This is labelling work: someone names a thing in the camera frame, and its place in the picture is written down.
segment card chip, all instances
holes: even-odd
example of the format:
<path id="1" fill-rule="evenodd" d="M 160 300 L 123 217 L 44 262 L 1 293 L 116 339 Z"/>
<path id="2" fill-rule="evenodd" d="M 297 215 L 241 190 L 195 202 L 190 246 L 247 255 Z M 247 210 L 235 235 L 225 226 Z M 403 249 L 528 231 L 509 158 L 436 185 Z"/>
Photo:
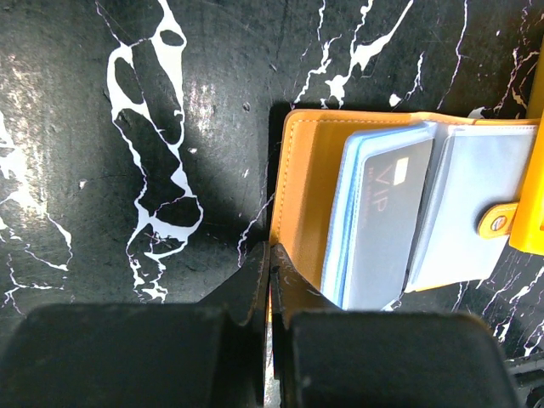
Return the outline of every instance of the card chip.
<path id="1" fill-rule="evenodd" d="M 393 185 L 402 184 L 406 180 L 406 172 L 408 171 L 409 157 L 403 157 L 397 161 L 397 166 L 394 169 Z"/>

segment yellow wallet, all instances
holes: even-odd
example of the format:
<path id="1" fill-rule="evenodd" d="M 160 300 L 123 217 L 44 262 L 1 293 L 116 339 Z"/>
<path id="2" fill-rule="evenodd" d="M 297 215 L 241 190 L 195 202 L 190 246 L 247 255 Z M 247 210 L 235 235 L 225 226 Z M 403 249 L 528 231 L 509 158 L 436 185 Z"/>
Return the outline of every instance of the yellow wallet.
<path id="1" fill-rule="evenodd" d="M 327 235 L 346 140 L 353 133 L 432 121 L 451 125 L 534 125 L 428 112 L 294 110 L 284 125 L 270 243 L 281 243 L 298 271 L 320 288 Z"/>

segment open wallet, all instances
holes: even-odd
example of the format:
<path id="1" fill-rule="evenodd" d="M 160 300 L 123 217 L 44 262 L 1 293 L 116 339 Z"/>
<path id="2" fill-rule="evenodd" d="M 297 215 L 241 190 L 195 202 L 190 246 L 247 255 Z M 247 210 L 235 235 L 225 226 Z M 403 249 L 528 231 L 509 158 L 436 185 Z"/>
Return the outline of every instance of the open wallet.
<path id="1" fill-rule="evenodd" d="M 270 229 L 302 275 L 344 309 L 483 280 L 507 237 L 478 222 L 516 201 L 537 120 L 294 110 Z"/>

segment marble countertop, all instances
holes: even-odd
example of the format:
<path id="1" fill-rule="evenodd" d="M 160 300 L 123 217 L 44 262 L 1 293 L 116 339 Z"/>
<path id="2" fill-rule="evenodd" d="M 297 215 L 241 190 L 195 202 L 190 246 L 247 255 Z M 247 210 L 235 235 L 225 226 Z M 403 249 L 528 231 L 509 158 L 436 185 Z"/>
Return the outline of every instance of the marble countertop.
<path id="1" fill-rule="evenodd" d="M 267 238 L 296 107 L 523 117 L 544 0 L 0 0 L 0 349 L 46 303 L 194 302 Z M 403 296 L 540 351 L 544 262 Z"/>

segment black marble surface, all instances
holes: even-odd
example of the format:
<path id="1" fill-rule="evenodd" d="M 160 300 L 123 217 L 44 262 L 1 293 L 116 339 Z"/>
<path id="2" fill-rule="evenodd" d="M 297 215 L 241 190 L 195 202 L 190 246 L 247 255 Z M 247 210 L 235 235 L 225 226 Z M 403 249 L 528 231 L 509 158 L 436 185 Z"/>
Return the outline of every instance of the black marble surface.
<path id="1" fill-rule="evenodd" d="M 267 237 L 293 107 L 523 117 L 544 0 L 0 0 L 0 349 L 35 307 L 194 302 Z M 356 47 L 363 45 L 356 53 Z M 541 258 L 402 297 L 540 350 Z"/>

